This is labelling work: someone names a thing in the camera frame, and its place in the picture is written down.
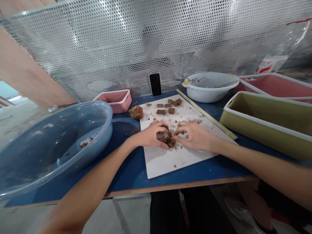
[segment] pink rectangular tray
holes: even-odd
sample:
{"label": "pink rectangular tray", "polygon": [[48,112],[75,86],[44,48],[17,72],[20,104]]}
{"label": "pink rectangular tray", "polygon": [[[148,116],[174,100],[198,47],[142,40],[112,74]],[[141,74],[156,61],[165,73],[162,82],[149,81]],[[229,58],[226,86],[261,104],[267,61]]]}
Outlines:
{"label": "pink rectangular tray", "polygon": [[107,102],[113,109],[113,114],[125,113],[132,102],[130,90],[119,90],[100,93],[93,101]]}
{"label": "pink rectangular tray", "polygon": [[240,76],[232,92],[259,93],[278,98],[312,103],[312,85],[277,73]]}

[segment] concrete floor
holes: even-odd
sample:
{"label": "concrete floor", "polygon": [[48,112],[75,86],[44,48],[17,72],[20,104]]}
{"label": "concrete floor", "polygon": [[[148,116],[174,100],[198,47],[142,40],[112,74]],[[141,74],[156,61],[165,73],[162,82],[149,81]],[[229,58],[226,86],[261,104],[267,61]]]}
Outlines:
{"label": "concrete floor", "polygon": [[[27,98],[13,101],[16,106],[0,108],[0,149],[11,139],[18,136],[32,124],[45,118],[51,113],[42,109]],[[248,224],[238,220],[227,208],[223,194],[236,194],[235,185],[212,186],[211,190],[234,228],[239,234],[256,234]],[[1,208],[6,201],[0,202],[0,233],[34,233],[44,217],[55,205]],[[144,195],[131,198],[114,198],[103,200],[90,220],[83,233],[149,233],[150,228],[150,196]],[[275,222],[279,233],[297,233],[292,228]]]}

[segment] metal mesh panel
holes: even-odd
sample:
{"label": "metal mesh panel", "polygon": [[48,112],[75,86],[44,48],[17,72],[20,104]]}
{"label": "metal mesh panel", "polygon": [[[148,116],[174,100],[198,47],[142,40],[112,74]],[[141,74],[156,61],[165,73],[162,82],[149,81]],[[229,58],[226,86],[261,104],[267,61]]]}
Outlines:
{"label": "metal mesh panel", "polygon": [[[78,102],[100,92],[151,93],[198,72],[252,74],[312,1],[77,0],[2,18],[5,30]],[[142,35],[161,35],[160,60],[142,59]],[[308,62],[312,30],[283,68]]]}

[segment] smartphone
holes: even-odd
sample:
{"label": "smartphone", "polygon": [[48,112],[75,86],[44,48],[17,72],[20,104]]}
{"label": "smartphone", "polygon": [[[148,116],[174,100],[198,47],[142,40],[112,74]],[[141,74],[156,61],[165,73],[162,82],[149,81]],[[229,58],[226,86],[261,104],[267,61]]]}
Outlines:
{"label": "smartphone", "polygon": [[152,89],[152,95],[153,96],[160,96],[162,95],[162,85],[160,83],[160,74],[149,74],[149,81],[150,81],[150,87]]}

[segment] white bowl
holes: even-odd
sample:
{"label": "white bowl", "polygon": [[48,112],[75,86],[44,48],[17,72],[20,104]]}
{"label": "white bowl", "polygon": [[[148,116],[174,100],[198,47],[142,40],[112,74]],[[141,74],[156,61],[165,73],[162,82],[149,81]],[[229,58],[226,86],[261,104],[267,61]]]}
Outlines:
{"label": "white bowl", "polygon": [[183,86],[187,87],[187,94],[191,99],[210,103],[221,100],[230,89],[239,84],[239,79],[232,74],[205,72],[191,75],[185,78],[184,82],[190,84]]}

